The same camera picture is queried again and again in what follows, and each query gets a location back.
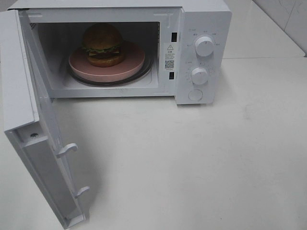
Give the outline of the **white lower microwave knob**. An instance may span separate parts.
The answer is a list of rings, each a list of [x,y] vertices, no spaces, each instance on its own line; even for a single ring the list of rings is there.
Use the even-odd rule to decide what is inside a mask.
[[[191,80],[195,85],[205,84],[209,79],[208,71],[205,68],[195,68],[191,72]]]

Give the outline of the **white microwave knob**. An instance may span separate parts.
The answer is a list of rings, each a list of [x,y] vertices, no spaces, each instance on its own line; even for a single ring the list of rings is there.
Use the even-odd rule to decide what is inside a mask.
[[[191,72],[191,80],[195,85],[205,84],[209,79],[208,71],[205,68],[195,68]]]
[[[201,35],[195,40],[195,51],[201,57],[209,56],[214,51],[215,42],[207,34]]]

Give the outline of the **burger with lettuce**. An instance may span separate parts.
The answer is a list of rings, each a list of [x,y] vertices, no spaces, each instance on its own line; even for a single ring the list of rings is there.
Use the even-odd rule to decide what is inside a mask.
[[[82,48],[87,59],[96,67],[111,67],[125,59],[121,46],[123,38],[114,26],[107,23],[96,23],[83,34]]]

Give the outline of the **white upper microwave knob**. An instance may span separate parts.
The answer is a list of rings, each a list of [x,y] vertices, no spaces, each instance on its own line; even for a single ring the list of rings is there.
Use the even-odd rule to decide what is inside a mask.
[[[214,51],[215,42],[207,34],[201,35],[195,40],[195,51],[201,57],[209,56]]]

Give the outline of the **white microwave oven body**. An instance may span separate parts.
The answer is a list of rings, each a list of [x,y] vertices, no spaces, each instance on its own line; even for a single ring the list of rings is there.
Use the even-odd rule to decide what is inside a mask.
[[[232,17],[222,0],[19,0],[9,10],[24,11],[29,18],[50,98],[174,96],[177,104],[210,104],[214,100]],[[74,79],[68,69],[69,57],[78,48],[83,50],[83,34],[96,23],[114,26],[123,44],[132,42],[142,48],[153,60],[150,72],[111,87]],[[214,51],[206,57],[195,51],[195,40],[201,35],[209,35],[215,42]],[[163,67],[164,43],[170,42],[178,46],[174,71]],[[191,80],[192,70],[198,67],[209,74],[202,85]],[[202,99],[190,100],[192,90],[201,90]]]

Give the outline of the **glass microwave turntable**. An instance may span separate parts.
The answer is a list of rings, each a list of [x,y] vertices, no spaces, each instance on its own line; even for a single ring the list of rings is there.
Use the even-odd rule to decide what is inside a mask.
[[[111,82],[111,83],[98,83],[98,82],[84,80],[84,79],[78,77],[75,73],[72,72],[70,65],[69,65],[68,69],[70,71],[70,75],[74,79],[76,79],[77,81],[79,81],[83,84],[90,85],[90,86],[102,86],[102,87],[109,87],[110,86],[111,87],[111,86],[124,85],[124,84],[130,83],[130,82],[133,82],[135,80],[142,78],[148,72],[150,72],[152,64],[153,64],[152,58],[151,57],[145,57],[145,62],[143,64],[141,70],[139,70],[135,75],[133,75],[132,77],[129,77],[125,80],[120,80],[120,81]]]

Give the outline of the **round white door release button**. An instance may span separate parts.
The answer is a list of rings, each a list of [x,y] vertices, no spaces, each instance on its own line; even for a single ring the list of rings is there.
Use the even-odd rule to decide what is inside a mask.
[[[189,92],[189,99],[192,101],[199,101],[203,97],[203,92],[201,90],[192,90]]]

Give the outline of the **white warning label sticker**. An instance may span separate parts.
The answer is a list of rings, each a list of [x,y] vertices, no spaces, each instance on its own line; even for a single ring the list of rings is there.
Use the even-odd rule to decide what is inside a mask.
[[[175,70],[177,53],[178,53],[178,46],[176,42],[164,43],[163,67],[165,70],[169,71]]]

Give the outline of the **pink round plate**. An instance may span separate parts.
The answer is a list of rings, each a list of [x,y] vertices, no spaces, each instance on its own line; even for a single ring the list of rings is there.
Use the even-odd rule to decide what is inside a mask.
[[[125,54],[122,62],[111,67],[97,67],[90,63],[85,51],[78,48],[70,55],[69,65],[73,73],[87,81],[111,83],[125,80],[141,70],[145,62],[145,52],[132,42],[125,42],[122,51]]]

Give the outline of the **white microwave door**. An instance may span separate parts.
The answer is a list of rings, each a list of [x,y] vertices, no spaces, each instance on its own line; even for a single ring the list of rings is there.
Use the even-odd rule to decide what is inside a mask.
[[[67,154],[77,145],[62,143],[43,64],[24,11],[0,14],[0,66],[4,133],[57,219],[68,229],[85,220]]]

